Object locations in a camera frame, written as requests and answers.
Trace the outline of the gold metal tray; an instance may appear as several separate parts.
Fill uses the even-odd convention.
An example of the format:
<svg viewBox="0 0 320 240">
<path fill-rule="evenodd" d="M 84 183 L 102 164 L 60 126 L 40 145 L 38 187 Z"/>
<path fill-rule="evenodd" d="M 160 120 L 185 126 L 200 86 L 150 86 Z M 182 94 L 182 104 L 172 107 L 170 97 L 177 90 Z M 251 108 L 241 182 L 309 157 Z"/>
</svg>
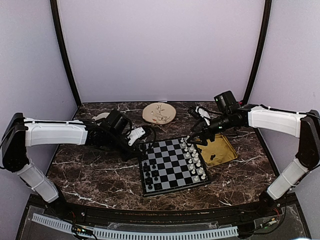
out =
<svg viewBox="0 0 320 240">
<path fill-rule="evenodd" d="M 223 134 L 216 134 L 214 141 L 207 141 L 207 146 L 197 145 L 200 154 L 208 168 L 212 168 L 239 157 L 236 150 L 233 148 L 227 137 Z M 216 155 L 213 160 L 210 160 L 211 155 Z"/>
</svg>

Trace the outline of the black white chess board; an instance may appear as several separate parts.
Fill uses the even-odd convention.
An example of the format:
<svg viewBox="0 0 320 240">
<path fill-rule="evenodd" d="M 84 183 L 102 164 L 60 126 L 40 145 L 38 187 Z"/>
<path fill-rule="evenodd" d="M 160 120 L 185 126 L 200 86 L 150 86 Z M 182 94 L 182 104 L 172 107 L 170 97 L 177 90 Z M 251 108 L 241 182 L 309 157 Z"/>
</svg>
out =
<svg viewBox="0 0 320 240">
<path fill-rule="evenodd" d="M 195 144 L 204 170 L 208 175 L 208 180 L 190 185 L 185 183 L 179 165 L 179 160 L 184 158 L 180 146 L 180 138 L 185 137 L 187 136 L 158 140 L 154 143 L 145 142 L 139 145 L 139 148 L 144 151 L 144 155 L 138 159 L 142 194 L 144 197 L 163 195 L 211 183 L 211 176 L 208 173 L 205 161 Z M 146 184 L 145 182 L 145 179 L 148 178 L 145 176 L 145 172 L 147 171 L 150 172 L 149 177 L 152 178 L 151 184 Z M 154 177 L 158 177 L 158 181 L 154 182 Z M 154 184 L 161 184 L 162 189 L 155 190 Z"/>
</svg>

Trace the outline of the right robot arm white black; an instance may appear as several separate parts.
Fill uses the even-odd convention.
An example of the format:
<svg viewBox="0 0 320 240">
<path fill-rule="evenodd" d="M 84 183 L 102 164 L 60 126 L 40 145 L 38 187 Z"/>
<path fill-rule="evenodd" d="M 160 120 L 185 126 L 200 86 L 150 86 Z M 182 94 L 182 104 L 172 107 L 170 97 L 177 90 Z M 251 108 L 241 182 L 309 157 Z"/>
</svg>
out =
<svg viewBox="0 0 320 240">
<path fill-rule="evenodd" d="M 219 112 L 211 118 L 211 111 L 200 106 L 191 106 L 188 113 L 203 126 L 194 130 L 187 140 L 190 144 L 207 146 L 216 134 L 232 128 L 254 128 L 290 135 L 299 140 L 294 160 L 264 191 L 264 199 L 255 205 L 255 213 L 266 217 L 275 208 L 274 201 L 280 199 L 291 188 L 320 166 L 320 114 L 272 108 L 263 104 L 244 104 L 235 99 L 228 90 L 214 97 Z"/>
</svg>

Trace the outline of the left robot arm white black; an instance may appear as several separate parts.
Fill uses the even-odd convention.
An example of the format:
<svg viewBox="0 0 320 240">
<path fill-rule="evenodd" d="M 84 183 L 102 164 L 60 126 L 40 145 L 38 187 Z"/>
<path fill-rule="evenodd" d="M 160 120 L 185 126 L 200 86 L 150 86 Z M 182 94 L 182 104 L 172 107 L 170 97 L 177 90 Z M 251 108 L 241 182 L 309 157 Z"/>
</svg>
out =
<svg viewBox="0 0 320 240">
<path fill-rule="evenodd" d="M 112 146 L 124 153 L 124 159 L 141 154 L 136 141 L 146 136 L 140 126 L 120 111 L 113 109 L 92 119 L 84 120 L 38 120 L 15 113 L 3 134 L 0 149 L 0 168 L 17 174 L 34 192 L 51 204 L 51 210 L 60 218 L 67 218 L 70 206 L 58 187 L 32 162 L 27 149 L 38 145 L 77 145 L 104 148 Z"/>
</svg>

